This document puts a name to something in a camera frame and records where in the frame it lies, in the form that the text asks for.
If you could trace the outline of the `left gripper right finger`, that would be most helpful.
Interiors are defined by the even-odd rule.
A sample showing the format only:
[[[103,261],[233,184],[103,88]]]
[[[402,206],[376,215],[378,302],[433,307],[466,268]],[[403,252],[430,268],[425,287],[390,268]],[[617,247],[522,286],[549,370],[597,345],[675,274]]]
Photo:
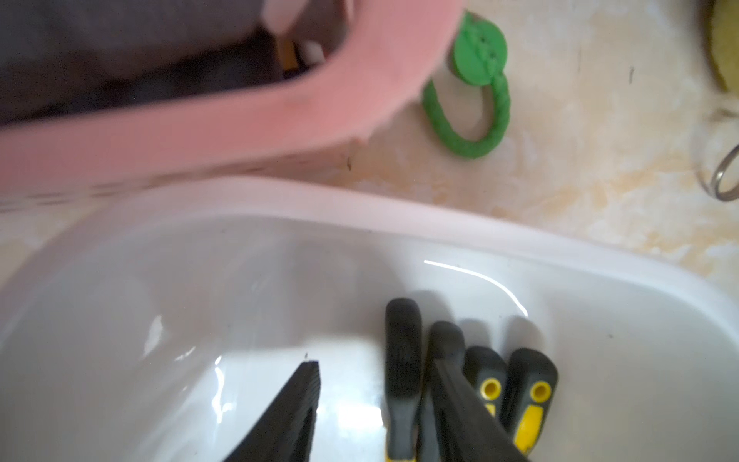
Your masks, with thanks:
[[[440,458],[453,462],[527,462],[502,425],[450,360],[433,363],[431,390]]]

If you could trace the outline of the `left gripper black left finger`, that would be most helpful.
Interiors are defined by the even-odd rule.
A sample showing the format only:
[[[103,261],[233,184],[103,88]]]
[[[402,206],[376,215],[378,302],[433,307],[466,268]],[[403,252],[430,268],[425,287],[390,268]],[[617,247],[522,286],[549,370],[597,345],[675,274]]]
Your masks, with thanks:
[[[321,394],[319,363],[301,363],[228,461],[310,459]]]

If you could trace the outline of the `yellow black file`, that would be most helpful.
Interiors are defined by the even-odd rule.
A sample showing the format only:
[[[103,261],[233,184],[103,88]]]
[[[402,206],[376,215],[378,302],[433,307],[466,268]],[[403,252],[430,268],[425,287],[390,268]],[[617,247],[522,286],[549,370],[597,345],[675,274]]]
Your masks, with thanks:
[[[509,358],[502,425],[526,456],[541,437],[558,379],[556,365],[539,350],[519,348]]]
[[[389,461],[413,461],[423,373],[423,321],[414,300],[395,298],[388,303],[385,338],[386,456]]]
[[[507,384],[507,365],[503,358],[492,348],[470,346],[465,354],[463,374],[488,412],[499,420]]]
[[[428,345],[423,372],[423,394],[419,410],[419,435],[417,460],[419,462],[440,461],[434,412],[432,379],[436,360],[448,360],[458,369],[464,364],[466,351],[464,334],[459,326],[450,321],[437,321],[429,330]]]

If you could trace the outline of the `white plastic storage box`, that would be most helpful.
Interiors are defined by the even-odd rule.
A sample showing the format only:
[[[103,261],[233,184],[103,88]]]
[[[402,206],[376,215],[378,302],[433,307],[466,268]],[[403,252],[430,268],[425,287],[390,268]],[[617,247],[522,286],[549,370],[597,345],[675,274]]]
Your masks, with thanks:
[[[738,307],[661,261],[265,178],[161,188],[43,248],[1,293],[5,461],[219,461],[321,367],[311,458],[381,461],[384,311],[559,371],[535,461],[734,461]]]

